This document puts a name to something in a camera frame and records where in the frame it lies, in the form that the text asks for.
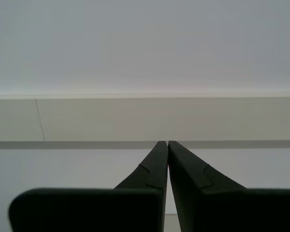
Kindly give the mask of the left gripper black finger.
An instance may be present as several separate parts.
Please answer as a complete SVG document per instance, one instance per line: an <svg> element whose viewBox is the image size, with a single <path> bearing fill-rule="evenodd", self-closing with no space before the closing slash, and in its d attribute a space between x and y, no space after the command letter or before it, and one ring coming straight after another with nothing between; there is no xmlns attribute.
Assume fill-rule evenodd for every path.
<svg viewBox="0 0 290 232"><path fill-rule="evenodd" d="M159 141L113 189L35 188L18 195L8 216L14 232L161 232L168 147Z"/></svg>
<svg viewBox="0 0 290 232"><path fill-rule="evenodd" d="M290 232L290 189L245 188L176 141L168 166L183 232Z"/></svg>

